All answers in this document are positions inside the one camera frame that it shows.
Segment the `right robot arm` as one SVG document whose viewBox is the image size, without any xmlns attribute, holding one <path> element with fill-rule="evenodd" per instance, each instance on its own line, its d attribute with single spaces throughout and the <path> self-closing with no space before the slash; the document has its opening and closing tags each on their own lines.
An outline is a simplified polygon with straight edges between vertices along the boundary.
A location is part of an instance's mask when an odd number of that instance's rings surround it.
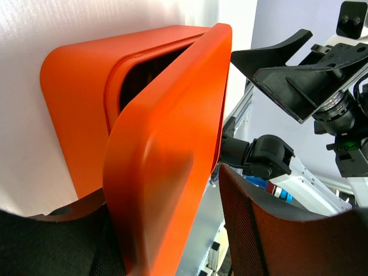
<svg viewBox="0 0 368 276">
<path fill-rule="evenodd" d="M 299 65 L 287 66 L 311 37 L 301 29 L 279 44 L 235 51 L 231 62 L 297 122 L 313 118 L 315 134 L 334 137 L 327 150 L 334 152 L 358 205 L 367 206 L 367 37 L 333 36 L 327 45 L 313 45 Z M 263 135 L 247 142 L 234 137 L 235 125 L 231 117 L 223 127 L 221 163 L 270 181 L 311 212 L 333 216 L 351 208 L 281 138 Z"/>
</svg>

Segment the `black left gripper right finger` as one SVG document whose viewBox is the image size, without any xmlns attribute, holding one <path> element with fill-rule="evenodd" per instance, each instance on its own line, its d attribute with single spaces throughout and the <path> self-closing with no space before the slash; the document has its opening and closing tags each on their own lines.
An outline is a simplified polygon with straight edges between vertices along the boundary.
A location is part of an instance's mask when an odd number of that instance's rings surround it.
<svg viewBox="0 0 368 276">
<path fill-rule="evenodd" d="M 287 204 L 219 169 L 235 275 L 366 275 L 367 209 L 328 217 Z"/>
</svg>

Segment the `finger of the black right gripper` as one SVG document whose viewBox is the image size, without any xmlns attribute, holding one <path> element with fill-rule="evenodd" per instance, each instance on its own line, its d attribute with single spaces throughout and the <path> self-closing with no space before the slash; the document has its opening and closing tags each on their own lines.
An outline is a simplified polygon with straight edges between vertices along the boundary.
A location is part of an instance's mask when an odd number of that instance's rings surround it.
<svg viewBox="0 0 368 276">
<path fill-rule="evenodd" d="M 300 124 L 319 109 L 345 80 L 341 69 L 298 70 L 264 68 L 253 80 L 289 116 Z"/>
<path fill-rule="evenodd" d="M 264 68 L 283 67 L 286 62 L 313 36 L 300 29 L 288 39 L 264 48 L 233 51 L 231 63 L 248 79 Z"/>
</svg>

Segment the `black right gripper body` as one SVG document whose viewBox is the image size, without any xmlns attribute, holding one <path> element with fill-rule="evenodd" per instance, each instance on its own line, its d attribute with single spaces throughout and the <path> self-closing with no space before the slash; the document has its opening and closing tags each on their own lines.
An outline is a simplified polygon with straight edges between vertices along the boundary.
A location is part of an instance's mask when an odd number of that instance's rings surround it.
<svg viewBox="0 0 368 276">
<path fill-rule="evenodd" d="M 367 76 L 366 45 L 315 44 L 300 65 L 315 71 L 341 69 L 345 74 L 343 83 L 310 116 L 314 119 L 315 134 L 346 135 L 366 123 L 367 103 L 358 92 L 359 84 Z"/>
</svg>

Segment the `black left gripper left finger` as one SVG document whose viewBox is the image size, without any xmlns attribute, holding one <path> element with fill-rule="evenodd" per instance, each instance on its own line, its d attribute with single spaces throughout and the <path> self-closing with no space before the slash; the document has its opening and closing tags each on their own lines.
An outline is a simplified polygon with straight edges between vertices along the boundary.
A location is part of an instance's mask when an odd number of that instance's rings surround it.
<svg viewBox="0 0 368 276">
<path fill-rule="evenodd" d="M 1 275 L 126 275 L 102 191 L 48 215 L 1 211 Z"/>
</svg>

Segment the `orange box lid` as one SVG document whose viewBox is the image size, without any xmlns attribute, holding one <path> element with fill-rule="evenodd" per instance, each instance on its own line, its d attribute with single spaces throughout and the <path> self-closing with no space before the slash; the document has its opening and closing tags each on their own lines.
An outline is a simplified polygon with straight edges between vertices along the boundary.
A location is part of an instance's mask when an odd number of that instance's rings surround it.
<svg viewBox="0 0 368 276">
<path fill-rule="evenodd" d="M 232 48 L 210 28 L 119 115 L 103 191 L 128 275 L 174 275 L 217 163 Z"/>
</svg>

